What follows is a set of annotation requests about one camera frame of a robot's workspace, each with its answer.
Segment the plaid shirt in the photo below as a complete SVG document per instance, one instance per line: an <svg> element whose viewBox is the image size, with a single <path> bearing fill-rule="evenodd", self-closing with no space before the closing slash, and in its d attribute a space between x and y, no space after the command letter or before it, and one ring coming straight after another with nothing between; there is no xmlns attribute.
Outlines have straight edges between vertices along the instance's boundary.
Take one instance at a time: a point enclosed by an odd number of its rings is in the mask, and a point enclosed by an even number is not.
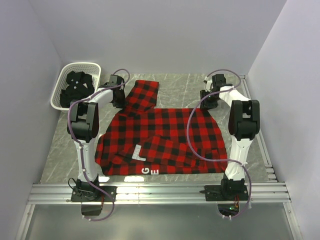
<svg viewBox="0 0 320 240"><path fill-rule="evenodd" d="M100 137L95 161L106 176L223 173L227 162L198 159L187 143L192 109L154 108L159 83L137 80L127 106ZM190 124L192 146L208 159L226 159L221 131L207 110L197 109Z"/></svg>

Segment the white wall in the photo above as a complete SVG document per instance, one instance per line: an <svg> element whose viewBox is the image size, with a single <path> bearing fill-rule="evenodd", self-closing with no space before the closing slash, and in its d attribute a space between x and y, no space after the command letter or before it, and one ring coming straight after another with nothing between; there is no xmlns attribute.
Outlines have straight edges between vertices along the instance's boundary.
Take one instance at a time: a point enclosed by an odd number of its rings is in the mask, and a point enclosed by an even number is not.
<svg viewBox="0 0 320 240"><path fill-rule="evenodd" d="M320 236L320 1L288 0L248 74L304 239Z"/></svg>
<svg viewBox="0 0 320 240"><path fill-rule="evenodd" d="M0 35L0 238L12 240L58 121L61 61L27 0L1 1Z"/></svg>
<svg viewBox="0 0 320 240"><path fill-rule="evenodd" d="M286 0L29 0L64 64L247 74Z"/></svg>

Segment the white basket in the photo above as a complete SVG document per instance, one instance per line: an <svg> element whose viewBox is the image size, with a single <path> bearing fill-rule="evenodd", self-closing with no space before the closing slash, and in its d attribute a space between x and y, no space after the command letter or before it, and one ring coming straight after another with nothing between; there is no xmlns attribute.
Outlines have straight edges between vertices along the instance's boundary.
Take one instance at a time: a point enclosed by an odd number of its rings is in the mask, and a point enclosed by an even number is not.
<svg viewBox="0 0 320 240"><path fill-rule="evenodd" d="M51 106L63 113L67 113L69 108L61 107L60 94L61 89L65 90L68 86L66 80L67 75L71 71L85 72L86 74L90 74L92 76L92 85L95 92L97 91L100 84L101 67L98 64L93 62L73 62L66 65L60 72L50 100Z"/></svg>

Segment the marble platform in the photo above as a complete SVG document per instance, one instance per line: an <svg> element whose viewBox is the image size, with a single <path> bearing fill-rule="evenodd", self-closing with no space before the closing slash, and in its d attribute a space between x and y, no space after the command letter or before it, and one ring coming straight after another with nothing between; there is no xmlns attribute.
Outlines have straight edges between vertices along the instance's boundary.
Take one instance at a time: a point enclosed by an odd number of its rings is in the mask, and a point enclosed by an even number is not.
<svg viewBox="0 0 320 240"><path fill-rule="evenodd" d="M236 84L238 79L233 75L226 74L228 83ZM106 82L109 76L103 75L101 83ZM204 74L133 74L125 87L128 95L136 80L149 80L159 82L157 96L157 108L193 108L200 100L200 90L204 88ZM238 91L243 94L241 86ZM228 155L231 150L231 136L228 131L229 106L219 101L219 106L209 112L219 125L225 142ZM104 134L115 113L112 104L107 104L99 111L100 129L99 135ZM265 163L257 139L254 139L247 158L247 169L253 182L268 181ZM66 183L69 178L77 179L78 159L74 141L67 133L67 115L61 113L53 136L51 148L47 157L41 183ZM164 175L141 175L141 176L111 176L109 182L194 182L213 181L220 182L222 173L206 174L164 174Z"/></svg>

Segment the cable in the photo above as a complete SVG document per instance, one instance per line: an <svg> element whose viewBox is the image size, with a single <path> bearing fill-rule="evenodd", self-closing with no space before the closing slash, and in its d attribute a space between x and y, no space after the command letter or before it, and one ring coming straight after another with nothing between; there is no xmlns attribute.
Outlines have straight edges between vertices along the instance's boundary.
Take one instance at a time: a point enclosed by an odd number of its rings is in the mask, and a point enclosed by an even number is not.
<svg viewBox="0 0 320 240"><path fill-rule="evenodd" d="M129 80L130 80L130 73L128 70L124 69L124 68L121 68L121 69L118 69L117 71L115 71L113 74L116 74L117 72L119 71L126 71L128 73L128 79L123 82L122 84L120 85L116 85L116 86L111 86L111 87L106 87L102 90L99 90L95 93L93 93L92 95L90 95L89 97L87 98L84 98L84 99L81 99L81 100L78 100L78 101L75 101L74 103L71 104L70 108L69 108L69 111L68 111L68 115L67 115L67 121L68 121L68 128L69 128L69 131L70 131L70 135L72 137L72 139L79 144L79 150L80 150L80 159L81 159L81 168L82 168L82 171L83 171L83 176L85 178L85 180L89 183L89 185L91 185L92 187L94 187L95 189L99 190L101 193L103 193L104 195L106 195L109 199L111 199L112 201L112 209L111 211L108 213L107 216L105 217L102 217L102 218L96 218L96 219L92 219L90 217L87 217L85 216L84 218L85 219L88 219L89 221L91 222L98 222L98 221L102 221L102 220L105 220L107 219L108 217L110 217L110 215L113 213L114 209L115 209L115 201L113 200L113 198L110 196L109 193L107 193L106 191L104 191L103 189L101 189L100 187L94 185L88 178L87 176L87 173L86 173L86 168L85 168L85 158L84 158L84 151L83 151L83 145L82 143L76 138L75 134L74 134L74 131L72 130L72 127L71 127L71 110L72 108L76 105L76 104L79 104L79 103L83 103L85 101L89 101L91 98L94 98L95 96L97 96L98 94L104 92L104 91L107 91L107 90L110 90L110 89L116 89L116 88L119 88L119 87L122 87L124 86Z"/></svg>
<svg viewBox="0 0 320 240"><path fill-rule="evenodd" d="M70 180L71 180L71 179L73 180L73 182L74 182L75 185L77 185L77 184L76 184L76 180L75 180L73 177L70 177L70 178L69 178L69 180L68 180L68 185L69 185L69 187L73 190L74 188L70 185Z"/></svg>
<svg viewBox="0 0 320 240"><path fill-rule="evenodd" d="M214 70L214 71L210 72L206 77L208 78L210 75L212 75L212 74L214 74L214 73L216 73L216 72L219 72L219 71L227 71L227 72L229 72L229 73L232 73L232 74L236 75L236 77L239 79L239 83L238 83L237 85L235 85L234 88L237 88L237 87L240 86L240 84L241 84L241 78L240 78L240 76L239 76L236 72L231 71L231 70L229 70L229 69L218 69L218 70ZM249 195L249 198L248 198L248 201L246 202L244 208L243 208L237 215L235 215L235 216L232 217L232 218L236 218L236 217L240 216L240 215L249 207L249 203L250 203L250 199L251 199L252 181L251 181L251 177L250 177L250 175L249 175L248 170L246 169L246 167L245 167L240 161L237 161L237 160L233 160L233 159L208 159L208 158L205 158L205 157L199 155L199 154L195 151L195 149L192 147L192 145L191 145L190 134L189 134L191 118L193 117L193 115L194 115L196 109L199 107L199 105L200 105L204 100L206 100L208 97L210 97L210 96L213 96L213 95L216 95L216 94L220 94L220 93L230 92L230 91L232 91L232 90L233 90L233 88L230 88L230 89L228 89L228 90L223 90L223 91L215 91L215 92L212 92L212 93L204 96L204 97L198 102L198 104L194 107L194 109L192 109L191 114L190 114L189 119L188 119L188 122L187 122L187 125L186 125L186 139L187 139L187 142L188 142L188 145L189 145L191 151L192 151L192 152L194 153L194 155L196 155L198 158L200 158L200 159L202 159L202 160L205 160L205 161L208 161L208 162L233 162L233 163L237 163L237 164L241 165L241 167L243 168L243 170L244 170L244 172L245 172L245 174L247 175L248 180L249 180L249 194L248 194L248 195Z"/></svg>

